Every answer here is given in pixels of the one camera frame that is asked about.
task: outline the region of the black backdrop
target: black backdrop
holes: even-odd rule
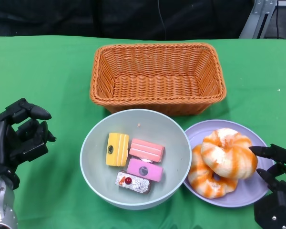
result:
[[[167,40],[238,38],[252,0],[159,0]],[[0,0],[0,36],[164,40],[157,0]]]

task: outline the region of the bowl rim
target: bowl rim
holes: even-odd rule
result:
[[[147,201],[147,202],[144,202],[144,203],[136,203],[136,204],[127,204],[127,203],[122,203],[122,202],[119,202],[119,201],[115,201],[115,200],[112,200],[110,198],[107,198],[105,197],[104,195],[102,195],[101,193],[99,193],[98,191],[96,191],[93,186],[89,183],[85,173],[84,173],[84,170],[83,170],[83,167],[82,167],[82,153],[83,153],[83,147],[86,143],[86,140],[88,138],[88,136],[90,135],[90,133],[103,121],[105,121],[106,119],[108,119],[109,117],[112,117],[114,115],[117,115],[117,114],[120,114],[120,113],[123,113],[123,112],[131,112],[131,111],[148,111],[148,112],[152,112],[152,113],[156,113],[156,114],[159,114],[159,115],[162,115],[163,117],[165,118],[168,118],[170,121],[172,121],[175,125],[177,125],[177,127],[180,128],[180,130],[183,132],[183,135],[185,136],[186,140],[187,140],[187,143],[188,143],[188,147],[189,147],[189,154],[190,154],[190,159],[189,159],[189,165],[187,167],[187,170],[186,170],[186,173],[184,175],[184,177],[181,179],[181,181],[179,182],[179,184],[172,190],[170,191],[169,193],[165,194],[164,196],[160,197],[160,198],[157,198],[155,200],[151,200],[151,201]],[[101,198],[103,198],[104,200],[108,201],[109,203],[111,204],[114,204],[114,205],[120,205],[120,206],[146,206],[146,205],[150,205],[150,204],[153,204],[153,203],[157,203],[159,201],[161,201],[162,199],[166,199],[166,198],[169,198],[184,182],[184,180],[186,179],[187,177],[187,174],[189,173],[190,171],[190,167],[191,167],[191,162],[192,162],[192,149],[191,149],[191,145],[190,145],[190,141],[185,133],[185,131],[180,127],[180,125],[174,121],[172,118],[160,113],[160,112],[157,112],[157,111],[153,111],[153,110],[148,110],[148,109],[129,109],[129,110],[124,110],[124,111],[120,111],[120,112],[116,112],[114,114],[111,114],[107,117],[105,117],[104,119],[102,119],[101,121],[99,121],[92,129],[91,131],[87,134],[87,136],[85,137],[85,140],[82,144],[82,147],[81,147],[81,154],[80,154],[80,166],[81,166],[81,171],[82,171],[82,175],[86,181],[86,183],[88,184],[88,186],[98,195],[100,196]]]

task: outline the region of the yellow cake slice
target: yellow cake slice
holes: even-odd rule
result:
[[[128,157],[129,136],[119,133],[109,133],[106,164],[109,166],[125,166]]]

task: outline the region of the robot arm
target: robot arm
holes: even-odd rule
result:
[[[23,123],[15,131],[13,124]],[[17,217],[13,211],[14,189],[19,187],[16,175],[18,165],[32,161],[48,152],[46,143],[56,138],[48,130],[46,121],[51,115],[43,108],[28,103],[24,98],[8,106],[0,114],[0,225],[17,228]]]
[[[286,229],[286,182],[276,179],[286,174],[286,149],[274,144],[270,147],[252,146],[250,149],[255,155],[276,162],[267,171],[257,169],[272,193],[254,204],[255,221],[264,229]]]

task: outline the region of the wicker basket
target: wicker basket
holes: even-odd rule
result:
[[[218,56],[209,44],[109,45],[95,54],[90,98],[112,113],[144,108],[196,115],[225,95]]]

